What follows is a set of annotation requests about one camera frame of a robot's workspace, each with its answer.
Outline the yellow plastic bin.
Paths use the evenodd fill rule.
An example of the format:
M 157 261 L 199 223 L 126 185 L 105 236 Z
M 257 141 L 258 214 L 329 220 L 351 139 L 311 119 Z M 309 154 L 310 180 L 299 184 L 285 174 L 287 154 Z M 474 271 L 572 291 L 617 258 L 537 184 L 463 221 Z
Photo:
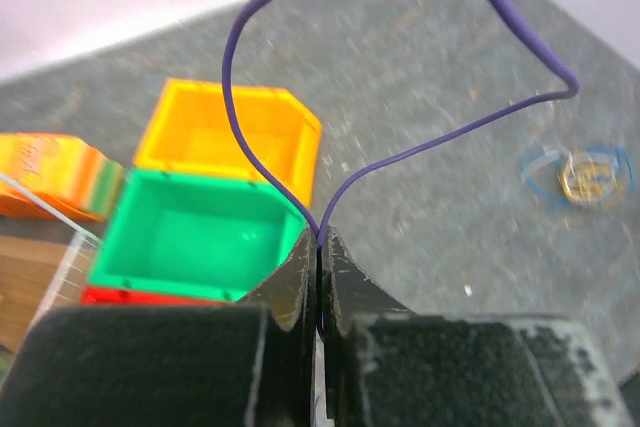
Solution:
M 285 89 L 235 86 L 233 100 L 254 155 L 309 207 L 321 122 Z M 149 170 L 264 179 L 236 142 L 221 85 L 187 79 L 166 82 L 133 164 Z

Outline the green bin upper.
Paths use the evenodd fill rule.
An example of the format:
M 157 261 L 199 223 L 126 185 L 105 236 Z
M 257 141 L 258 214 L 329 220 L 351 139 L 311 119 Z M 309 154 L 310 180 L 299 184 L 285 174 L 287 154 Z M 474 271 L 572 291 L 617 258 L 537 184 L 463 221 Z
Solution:
M 266 183 L 134 169 L 88 281 L 237 301 L 286 260 L 306 225 Z

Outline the red plastic bin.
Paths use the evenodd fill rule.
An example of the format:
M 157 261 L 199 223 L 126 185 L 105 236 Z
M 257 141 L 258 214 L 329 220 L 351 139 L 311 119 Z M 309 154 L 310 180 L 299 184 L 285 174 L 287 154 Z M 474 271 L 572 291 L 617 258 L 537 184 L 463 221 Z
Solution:
M 108 305 L 227 305 L 228 301 L 165 295 L 136 290 L 87 286 L 80 297 L 81 304 Z

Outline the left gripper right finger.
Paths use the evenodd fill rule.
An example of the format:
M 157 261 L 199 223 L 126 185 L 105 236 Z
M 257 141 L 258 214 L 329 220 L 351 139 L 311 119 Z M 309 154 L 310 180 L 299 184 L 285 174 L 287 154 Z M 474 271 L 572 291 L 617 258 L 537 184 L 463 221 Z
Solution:
M 326 408 L 338 426 L 626 426 L 584 327 L 539 314 L 420 315 L 336 229 L 319 251 Z

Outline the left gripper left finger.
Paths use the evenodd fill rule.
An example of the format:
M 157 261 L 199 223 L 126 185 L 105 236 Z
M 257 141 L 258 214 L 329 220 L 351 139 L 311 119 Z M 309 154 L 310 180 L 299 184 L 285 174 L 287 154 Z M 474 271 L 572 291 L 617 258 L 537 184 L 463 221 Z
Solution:
M 309 426 L 316 242 L 233 304 L 72 305 L 29 330 L 5 426 Z

